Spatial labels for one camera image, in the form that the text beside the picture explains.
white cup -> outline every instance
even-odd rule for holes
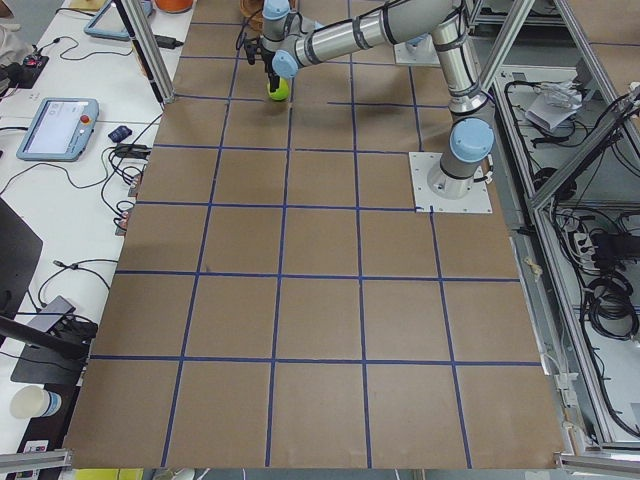
[[[42,387],[30,385],[16,392],[9,411],[15,418],[50,417],[62,405],[62,397]]]

white desk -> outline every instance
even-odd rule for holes
[[[191,16],[192,10],[179,15],[156,11],[150,23],[154,33],[183,41]],[[39,45],[66,35],[80,42],[80,47],[68,54],[74,58],[97,50],[130,51],[129,42],[95,39],[85,35],[82,29],[88,19],[89,17],[73,12],[60,12]],[[113,142],[107,137],[110,131],[118,125],[128,125],[133,130],[133,135],[126,141],[132,141],[146,124],[160,114],[161,109],[133,54],[128,57],[97,55],[79,62],[60,59],[59,54],[72,44],[69,40],[62,40],[44,50],[43,53],[50,57],[50,61],[35,88],[19,90],[0,102],[0,127],[28,126],[45,97],[96,98],[100,105],[100,116],[87,150],[77,162],[59,163],[69,170],[77,184],[84,185],[105,175],[101,152],[104,148],[113,146]],[[162,50],[172,77],[178,65],[180,51]],[[157,128],[157,124],[153,125],[138,143],[151,146]],[[30,162],[15,157],[23,136],[22,131],[0,131],[0,149],[4,151],[0,159],[0,188],[12,175],[31,165]],[[136,161],[127,162],[130,163],[125,164],[135,164]],[[106,197],[115,205],[119,200],[127,199],[127,192],[128,187],[118,176],[114,176],[106,189]],[[44,242],[42,256],[30,287],[34,295],[42,282],[59,270],[53,265],[53,260],[73,262],[88,258],[118,259],[123,239],[114,235],[114,215],[100,200],[100,186],[76,190],[69,185],[64,172],[37,167],[16,179],[3,198]],[[108,263],[96,263],[91,268],[103,274],[108,281],[115,271],[115,265]],[[104,285],[91,274],[81,272],[65,272],[61,277],[63,278],[57,278],[49,285],[45,298],[51,300],[60,294],[77,308],[76,313],[99,322],[107,298]],[[33,311],[28,299],[23,302],[21,310]],[[30,318],[18,317],[17,320],[26,322]],[[7,339],[0,350],[19,355],[22,346],[20,342]],[[9,380],[15,363],[13,359],[0,356],[0,454],[17,451],[28,424],[28,421],[16,420],[9,414],[13,394],[25,386]]]

white mounting plate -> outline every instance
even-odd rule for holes
[[[406,43],[398,43],[393,46],[393,50],[395,52],[396,65],[440,67],[440,61],[433,47],[431,36],[428,36],[415,48],[407,47]]]
[[[469,193],[458,200],[442,198],[431,190],[427,175],[431,168],[440,162],[441,156],[441,153],[434,152],[409,152],[416,212],[430,212],[433,209],[434,212],[445,213],[493,213],[485,182],[471,184]],[[482,168],[478,167],[475,177],[482,176]]]

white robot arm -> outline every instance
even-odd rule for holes
[[[321,26],[292,11],[288,0],[266,0],[262,35],[245,41],[249,63],[260,56],[275,92],[280,77],[291,79],[303,67],[359,50],[410,41],[429,33],[451,94],[454,125],[448,151],[430,176],[445,198],[464,196],[478,165],[490,152],[493,111],[482,91],[467,43],[461,0],[393,0],[353,19]]]

tennis ball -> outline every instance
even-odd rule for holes
[[[274,102],[282,102],[289,98],[289,84],[284,78],[281,78],[278,88],[275,92],[272,92],[267,83],[267,93],[269,94],[269,98]]]

